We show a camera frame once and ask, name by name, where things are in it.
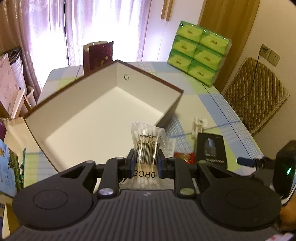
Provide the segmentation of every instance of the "open box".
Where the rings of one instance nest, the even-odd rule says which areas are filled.
[[[116,60],[57,91],[25,115],[35,141],[57,171],[86,160],[126,156],[132,122],[164,127],[183,90]]]

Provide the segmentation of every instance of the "white cabinet door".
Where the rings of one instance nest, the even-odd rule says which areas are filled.
[[[197,24],[204,0],[174,0],[170,19],[160,19],[163,0],[152,0],[143,61],[167,61],[181,20]]]

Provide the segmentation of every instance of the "ribbed black surface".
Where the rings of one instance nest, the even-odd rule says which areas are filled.
[[[22,226],[7,240],[264,241],[275,233],[273,228],[239,232],[220,227],[194,201],[179,199],[171,190],[123,190],[116,198],[99,201],[87,218],[72,227],[39,231]]]

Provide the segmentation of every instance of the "sheer curtain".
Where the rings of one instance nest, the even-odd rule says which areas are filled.
[[[21,46],[27,85],[41,92],[53,69],[83,64],[82,46],[115,41],[113,59],[142,59],[151,0],[3,0],[0,52]]]

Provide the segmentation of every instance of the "table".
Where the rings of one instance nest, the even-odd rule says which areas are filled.
[[[249,175],[254,169],[237,164],[238,157],[260,158],[262,152],[241,122],[240,118],[214,86],[207,87],[165,62],[134,62],[132,65],[172,83],[184,90],[184,94],[172,120],[165,128],[169,138],[175,138],[176,152],[191,153],[194,142],[191,138],[193,118],[207,118],[207,133],[223,135],[228,170],[240,175]],[[38,103],[60,88],[83,75],[83,66],[52,70],[41,92]],[[47,178],[56,171],[43,153],[27,150],[25,157],[25,186]]]

